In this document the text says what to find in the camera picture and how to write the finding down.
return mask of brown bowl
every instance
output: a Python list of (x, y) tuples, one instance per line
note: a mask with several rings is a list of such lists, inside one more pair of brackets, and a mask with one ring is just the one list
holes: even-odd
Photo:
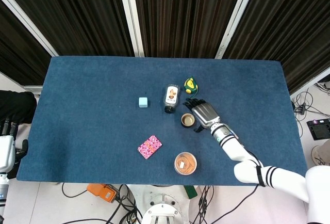
[(195, 124), (195, 117), (190, 113), (185, 113), (181, 117), (183, 127), (192, 127)]
[(188, 152), (180, 153), (174, 161), (174, 168), (181, 175), (190, 175), (197, 168), (197, 160), (194, 155)]

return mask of pink box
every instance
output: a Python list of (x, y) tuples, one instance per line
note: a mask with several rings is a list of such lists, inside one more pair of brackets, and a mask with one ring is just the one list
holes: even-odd
[(156, 136), (152, 135), (148, 140), (146, 140), (143, 144), (141, 144), (141, 146), (138, 147), (138, 151), (145, 159), (147, 159), (153, 155), (161, 146), (162, 143), (160, 140), (158, 140)]

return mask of white frame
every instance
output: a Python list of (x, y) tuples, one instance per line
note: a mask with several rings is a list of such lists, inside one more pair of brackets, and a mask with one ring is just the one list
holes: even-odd
[(143, 43), (136, 0), (122, 0), (134, 55), (144, 57)]
[(18, 5), (15, 0), (2, 1), (51, 56), (58, 56), (58, 53), (55, 51), (53, 46), (44, 37), (41, 31), (36, 27), (36, 25), (32, 22), (32, 20), (28, 17), (28, 15), (23, 11), (23, 9)]
[(222, 59), (248, 3), (249, 0), (237, 0), (232, 15), (230, 17), (230, 20), (228, 22), (226, 31), (222, 37), (219, 49), (216, 53), (215, 59)]
[(290, 95), (290, 97), (293, 99), (295, 98), (299, 93), (306, 91), (309, 87), (314, 85), (316, 82), (320, 81), (321, 79), (325, 78), (330, 74), (330, 67), (325, 69), (322, 73), (317, 75), (316, 77), (312, 78), (309, 82), (307, 82), (305, 85), (303, 85), (299, 90), (295, 91), (293, 94)]

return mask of orange device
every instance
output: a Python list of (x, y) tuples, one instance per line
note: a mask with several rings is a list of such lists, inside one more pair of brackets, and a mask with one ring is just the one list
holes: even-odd
[(89, 184), (87, 190), (107, 202), (113, 202), (119, 193), (116, 188), (108, 184)]

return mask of small cube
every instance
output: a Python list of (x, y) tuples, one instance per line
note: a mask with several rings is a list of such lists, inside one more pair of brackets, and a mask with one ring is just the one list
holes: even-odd
[(147, 108), (148, 107), (148, 98), (139, 98), (139, 107)]

